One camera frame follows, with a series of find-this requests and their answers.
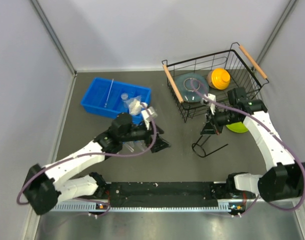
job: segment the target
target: wooden handle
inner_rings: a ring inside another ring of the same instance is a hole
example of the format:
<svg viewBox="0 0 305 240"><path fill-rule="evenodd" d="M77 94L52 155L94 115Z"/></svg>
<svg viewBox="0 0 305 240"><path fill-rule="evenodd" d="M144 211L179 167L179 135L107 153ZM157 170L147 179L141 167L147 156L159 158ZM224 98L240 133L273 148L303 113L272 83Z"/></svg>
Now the wooden handle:
<svg viewBox="0 0 305 240"><path fill-rule="evenodd" d="M168 80L169 80L169 82L170 82L170 84L171 84L171 86L172 86L172 89L173 89L174 93L176 94L176 96L177 96L177 98L178 98L178 101L182 104L182 103L184 102L184 100L183 100L183 98L182 98L182 95L181 95L180 92L178 91L178 88L177 88L177 86L176 86L176 83L175 83L175 81L174 81L174 79L173 79L171 73L169 72L169 70L168 70L168 68L167 68L167 66L166 66L165 64L162 65L162 67L163 67L164 72L165 72L166 75L167 75L167 78L168 78Z"/></svg>
<svg viewBox="0 0 305 240"><path fill-rule="evenodd" d="M251 64L254 66L254 68L258 71L258 73L263 77L263 79L267 79L267 75L264 73L264 71L261 69L261 67L257 64L257 62L250 56L250 54L246 51L246 49L240 45L240 50L243 52L243 54L248 58L248 60L251 62Z"/></svg>

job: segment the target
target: blue bin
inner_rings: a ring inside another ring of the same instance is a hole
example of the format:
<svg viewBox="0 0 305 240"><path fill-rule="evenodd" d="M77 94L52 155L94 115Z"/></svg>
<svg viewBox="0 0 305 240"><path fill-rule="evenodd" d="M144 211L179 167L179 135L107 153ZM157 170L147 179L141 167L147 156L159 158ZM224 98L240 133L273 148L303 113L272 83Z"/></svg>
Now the blue bin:
<svg viewBox="0 0 305 240"><path fill-rule="evenodd" d="M107 118L115 119L120 113L128 113L128 107L124 106L124 102L121 98L122 93L127 93L128 98L134 98L141 96L141 102L149 105L151 101L151 89L144 86L137 86L129 83L113 81L96 77L87 92L81 100L81 105L84 109L91 114L97 114ZM107 100L108 92L111 87L107 106L105 103ZM132 116L132 122L139 124L143 120L141 114Z"/></svg>

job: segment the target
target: yellow cup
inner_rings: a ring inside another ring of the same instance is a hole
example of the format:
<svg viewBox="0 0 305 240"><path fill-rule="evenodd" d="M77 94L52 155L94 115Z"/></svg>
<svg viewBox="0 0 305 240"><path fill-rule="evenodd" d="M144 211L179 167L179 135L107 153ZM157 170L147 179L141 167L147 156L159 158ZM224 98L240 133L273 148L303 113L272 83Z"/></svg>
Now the yellow cup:
<svg viewBox="0 0 305 240"><path fill-rule="evenodd" d="M208 74L207 82L214 89L224 90L228 88L231 82L231 76L227 70L216 68Z"/></svg>

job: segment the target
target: black wire dish rack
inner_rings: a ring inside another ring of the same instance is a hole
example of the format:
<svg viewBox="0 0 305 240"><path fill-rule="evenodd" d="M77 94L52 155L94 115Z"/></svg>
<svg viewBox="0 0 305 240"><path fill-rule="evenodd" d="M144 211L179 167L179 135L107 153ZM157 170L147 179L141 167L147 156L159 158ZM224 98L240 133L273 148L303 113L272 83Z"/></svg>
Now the black wire dish rack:
<svg viewBox="0 0 305 240"><path fill-rule="evenodd" d="M241 51L248 59L249 63L262 76L263 80L259 81L251 68L241 58L237 51ZM228 104L227 92L234 88L244 87L247 96L253 99L257 96L264 85L268 84L268 77L258 66L254 59L249 55L246 49L238 42L231 44L229 50L220 51L204 56L191 58L184 61L168 64L168 60L163 60L163 69L167 76L167 86L176 102L181 116L186 123L187 119L205 114L209 108L200 102L187 102L181 96L176 79L187 73L194 73L203 76L205 79L210 71L216 68L223 68L230 74L230 84L225 90L217 90L210 88L209 93L216 95L216 101Z"/></svg>

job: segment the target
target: yellow bowl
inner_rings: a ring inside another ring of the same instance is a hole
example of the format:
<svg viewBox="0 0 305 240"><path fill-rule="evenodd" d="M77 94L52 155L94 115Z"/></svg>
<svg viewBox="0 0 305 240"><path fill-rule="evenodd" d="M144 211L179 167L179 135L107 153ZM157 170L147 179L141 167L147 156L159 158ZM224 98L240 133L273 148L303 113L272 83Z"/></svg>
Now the yellow bowl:
<svg viewBox="0 0 305 240"><path fill-rule="evenodd" d="M243 134L243 133L248 132L248 128L241 121L233 123L233 124L226 125L226 127L230 131L232 131L234 133L238 133L238 134Z"/></svg>

